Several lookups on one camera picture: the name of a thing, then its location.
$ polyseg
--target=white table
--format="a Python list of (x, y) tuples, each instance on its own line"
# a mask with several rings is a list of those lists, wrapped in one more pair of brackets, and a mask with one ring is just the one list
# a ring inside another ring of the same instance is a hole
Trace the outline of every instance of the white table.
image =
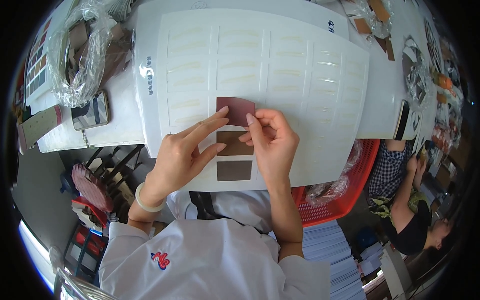
[[(348, 23), (348, 33), (351, 42), (370, 52), (370, 72), (367, 97), (363, 110), (357, 138), (393, 138), (396, 130), (400, 106), (406, 98), (404, 76), (401, 68), (401, 51), (403, 36), (412, 35), (419, 45), (424, 57), (430, 61), (423, 18), (432, 19), (424, 4), (419, 0), (420, 9), (411, 1), (394, 0), (395, 20), (392, 29), (392, 42), (395, 61), (389, 61), (381, 47), (374, 41), (371, 46), (363, 35)], [(342, 5), (338, 2), (323, 4), (323, 6), (346, 16)], [(144, 126), (135, 100), (136, 91), (133, 70), (129, 68), (106, 84), (110, 99), (110, 123), (104, 126), (85, 130), (85, 138), (81, 132), (73, 129), (69, 108), (62, 108), (63, 121), (38, 141), (41, 152), (51, 152), (68, 149), (86, 148), (88, 146), (113, 146), (128, 144), (143, 144)], [(56, 104), (52, 93), (45, 93), (31, 105), (32, 114)], [(403, 134), (403, 139), (413, 139), (415, 135), (421, 138), (431, 138), (436, 115), (436, 101), (420, 114), (418, 129), (413, 129), (417, 113), (410, 112)]]

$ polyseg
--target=embroidered logo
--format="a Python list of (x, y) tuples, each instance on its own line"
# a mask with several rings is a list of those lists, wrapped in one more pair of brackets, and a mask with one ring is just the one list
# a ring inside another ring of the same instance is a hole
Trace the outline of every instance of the embroidered logo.
[(167, 259), (166, 253), (157, 252), (155, 254), (150, 254), (152, 255), (152, 260), (158, 263), (158, 267), (160, 267), (160, 269), (165, 270), (165, 268), (170, 264), (170, 260)]

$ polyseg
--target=smartphone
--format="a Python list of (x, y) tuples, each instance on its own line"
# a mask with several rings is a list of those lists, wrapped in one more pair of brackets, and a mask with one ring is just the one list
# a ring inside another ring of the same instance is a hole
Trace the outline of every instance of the smartphone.
[(82, 108), (72, 108), (73, 128), (77, 131), (107, 125), (110, 121), (107, 93), (98, 91), (95, 97)]

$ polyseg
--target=white shirt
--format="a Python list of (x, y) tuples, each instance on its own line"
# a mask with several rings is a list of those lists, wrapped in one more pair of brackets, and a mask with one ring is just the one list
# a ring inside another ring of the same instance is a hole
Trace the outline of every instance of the white shirt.
[(176, 220), (149, 240), (110, 224), (100, 287), (120, 299), (318, 299), (324, 264), (278, 261), (270, 236), (234, 220)]

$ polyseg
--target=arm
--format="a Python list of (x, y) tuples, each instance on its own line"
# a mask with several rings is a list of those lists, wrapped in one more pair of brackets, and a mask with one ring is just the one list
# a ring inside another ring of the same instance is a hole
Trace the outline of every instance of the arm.
[[(222, 108), (213, 116), (177, 134), (168, 134), (162, 140), (155, 167), (147, 174), (145, 185), (140, 190), (140, 199), (148, 207), (161, 205), (166, 196), (179, 190), (200, 174), (204, 167), (225, 148), (217, 143), (207, 147), (202, 153), (198, 144), (209, 134), (227, 124), (224, 118), (228, 107)], [(159, 212), (150, 213), (142, 209), (137, 201), (128, 211), (128, 225), (149, 233)]]
[(416, 169), (417, 160), (412, 157), (407, 163), (407, 175), (398, 187), (391, 207), (392, 221), (397, 233), (400, 233), (415, 215), (408, 207), (408, 201), (410, 200)]
[(239, 140), (254, 146), (258, 168), (270, 193), (273, 231), (280, 245), (278, 261), (290, 255), (303, 257), (303, 227), (288, 178), (299, 137), (280, 111), (260, 109), (255, 116), (247, 114), (249, 132)]

